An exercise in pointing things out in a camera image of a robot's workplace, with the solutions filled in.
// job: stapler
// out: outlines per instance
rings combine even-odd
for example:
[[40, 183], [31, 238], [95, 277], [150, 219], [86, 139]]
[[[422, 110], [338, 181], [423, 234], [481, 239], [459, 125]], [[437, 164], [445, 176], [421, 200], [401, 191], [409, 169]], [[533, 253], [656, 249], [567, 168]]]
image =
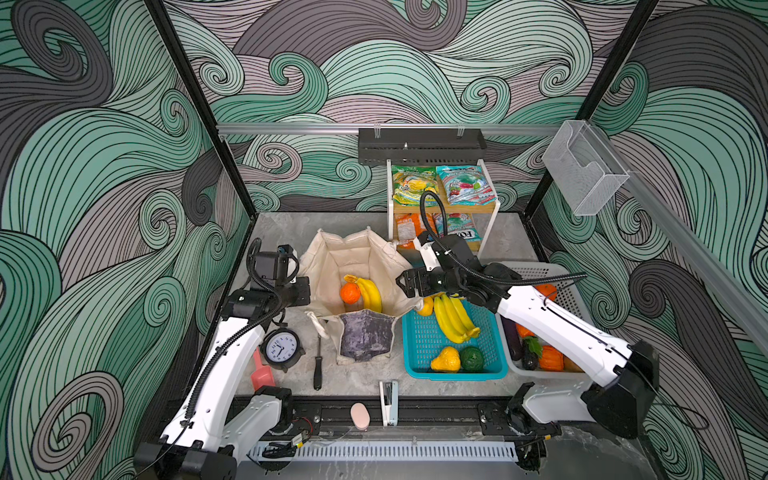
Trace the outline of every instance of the stapler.
[[379, 382], [382, 400], [382, 422], [385, 427], [397, 426], [397, 381]]

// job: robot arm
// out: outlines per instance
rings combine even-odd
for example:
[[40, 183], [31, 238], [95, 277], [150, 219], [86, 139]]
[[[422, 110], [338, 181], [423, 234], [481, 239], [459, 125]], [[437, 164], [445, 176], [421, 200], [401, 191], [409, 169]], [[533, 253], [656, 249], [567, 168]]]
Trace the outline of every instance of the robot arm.
[[536, 332], [591, 379], [529, 388], [521, 407], [530, 417], [538, 423], [594, 421], [616, 435], [637, 436], [658, 390], [658, 355], [649, 344], [630, 345], [603, 332], [547, 301], [533, 286], [509, 286], [525, 281], [500, 263], [482, 266], [456, 235], [424, 245], [418, 240], [414, 243], [425, 266], [407, 270], [398, 278], [407, 296], [438, 292], [463, 296]]
[[[298, 260], [290, 245], [277, 252], [260, 252], [256, 239], [247, 262], [252, 276], [250, 290], [235, 290], [221, 312], [205, 367], [198, 373], [199, 396], [190, 405], [192, 392], [163, 430], [158, 443], [142, 443], [134, 455], [140, 480], [165, 478], [234, 478], [238, 462], [269, 430], [285, 430], [293, 417], [291, 391], [261, 387], [249, 404], [227, 422], [227, 413], [237, 384], [253, 351], [261, 344], [265, 330], [258, 324], [278, 305], [302, 306], [310, 302], [310, 282], [296, 278]], [[219, 346], [231, 345], [214, 361]], [[192, 417], [187, 420], [188, 408]]]

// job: orange vegetable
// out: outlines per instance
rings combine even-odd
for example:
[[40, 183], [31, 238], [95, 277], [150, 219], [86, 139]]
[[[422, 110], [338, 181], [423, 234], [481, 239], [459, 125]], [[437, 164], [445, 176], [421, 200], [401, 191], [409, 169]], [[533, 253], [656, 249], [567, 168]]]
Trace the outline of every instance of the orange vegetable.
[[569, 359], [567, 356], [563, 357], [563, 370], [565, 370], [566, 372], [584, 373], [584, 370], [582, 370], [580, 366], [576, 365], [576, 362]]
[[549, 372], [562, 372], [563, 354], [557, 351], [552, 345], [544, 345], [541, 358], [538, 360], [538, 366], [542, 370]]
[[516, 323], [518, 327], [518, 335], [520, 338], [524, 339], [526, 336], [536, 336], [535, 333], [533, 333], [531, 330], [525, 328], [523, 325], [520, 325], [519, 323]]
[[536, 290], [541, 295], [544, 295], [547, 297], [547, 299], [554, 302], [554, 299], [558, 298], [558, 289], [552, 285], [551, 283], [545, 283], [544, 285], [537, 285]]

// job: white cable tray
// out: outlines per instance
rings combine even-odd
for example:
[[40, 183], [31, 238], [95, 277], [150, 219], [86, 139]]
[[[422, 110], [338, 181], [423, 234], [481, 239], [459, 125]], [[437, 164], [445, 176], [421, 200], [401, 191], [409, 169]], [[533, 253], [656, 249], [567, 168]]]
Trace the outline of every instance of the white cable tray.
[[[269, 442], [259, 442], [249, 454], [258, 462], [269, 462], [261, 452]], [[512, 442], [481, 441], [355, 441], [309, 440], [296, 450], [296, 456], [281, 458], [292, 462], [370, 462], [370, 461], [436, 461], [436, 462], [517, 462], [515, 444]]]

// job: bunch of bananas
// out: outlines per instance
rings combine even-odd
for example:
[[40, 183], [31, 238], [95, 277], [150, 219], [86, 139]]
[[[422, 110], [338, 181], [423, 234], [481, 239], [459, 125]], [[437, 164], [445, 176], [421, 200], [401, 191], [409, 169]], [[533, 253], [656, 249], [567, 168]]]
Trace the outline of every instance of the bunch of bananas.
[[345, 275], [344, 281], [355, 283], [360, 288], [363, 309], [372, 310], [377, 313], [382, 312], [382, 296], [374, 282], [354, 275]]
[[464, 343], [477, 338], [480, 329], [469, 319], [462, 301], [444, 293], [435, 296], [435, 317], [443, 335], [453, 343]]

